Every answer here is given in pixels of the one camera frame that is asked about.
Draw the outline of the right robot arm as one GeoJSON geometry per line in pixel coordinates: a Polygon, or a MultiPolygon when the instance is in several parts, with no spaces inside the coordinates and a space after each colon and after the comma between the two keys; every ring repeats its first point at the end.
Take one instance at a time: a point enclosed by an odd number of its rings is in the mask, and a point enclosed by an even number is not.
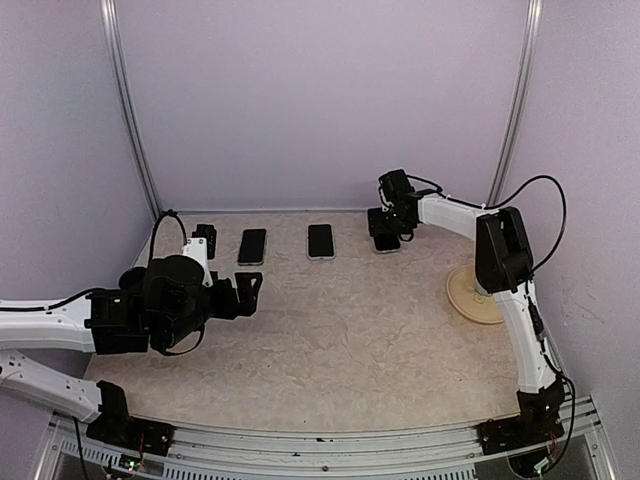
{"type": "Polygon", "coordinates": [[[521,213],[506,204],[475,205],[454,199],[429,182],[417,190],[402,169],[378,179],[381,206],[367,211],[369,235],[378,250],[413,239],[420,224],[462,235],[474,242],[474,275],[483,293],[502,313],[518,368],[520,414],[511,426],[523,444],[535,442],[559,418],[565,394],[550,366],[548,341],[535,295],[536,267],[521,213]]]}

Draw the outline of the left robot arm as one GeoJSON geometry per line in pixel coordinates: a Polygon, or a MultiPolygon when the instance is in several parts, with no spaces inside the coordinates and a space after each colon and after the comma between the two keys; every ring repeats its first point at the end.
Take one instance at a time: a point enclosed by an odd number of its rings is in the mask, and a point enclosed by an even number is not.
{"type": "Polygon", "coordinates": [[[237,272],[220,279],[197,260],[172,255],[126,271],[118,288],[91,288],[50,305],[1,306],[1,383],[91,424],[121,445],[140,434],[123,390],[108,382],[67,376],[24,356],[62,349],[96,355],[155,351],[180,355],[178,345],[202,335],[210,319],[252,316],[263,276],[237,272]]]}

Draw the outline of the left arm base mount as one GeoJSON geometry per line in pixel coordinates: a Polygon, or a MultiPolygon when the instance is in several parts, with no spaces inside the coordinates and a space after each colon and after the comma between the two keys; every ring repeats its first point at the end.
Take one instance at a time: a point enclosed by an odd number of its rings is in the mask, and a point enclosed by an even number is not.
{"type": "Polygon", "coordinates": [[[130,415],[125,392],[117,385],[101,380],[97,387],[101,394],[99,415],[86,428],[88,438],[142,454],[168,455],[173,425],[130,415]]]}

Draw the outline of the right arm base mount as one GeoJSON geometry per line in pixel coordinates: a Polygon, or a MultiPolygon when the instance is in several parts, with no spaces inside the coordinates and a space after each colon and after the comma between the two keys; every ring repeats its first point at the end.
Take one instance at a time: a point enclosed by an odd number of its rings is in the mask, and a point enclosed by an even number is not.
{"type": "Polygon", "coordinates": [[[484,455],[506,452],[562,437],[559,410],[565,400],[563,387],[554,383],[539,393],[516,392],[519,413],[502,419],[490,419],[477,425],[484,455]]]}

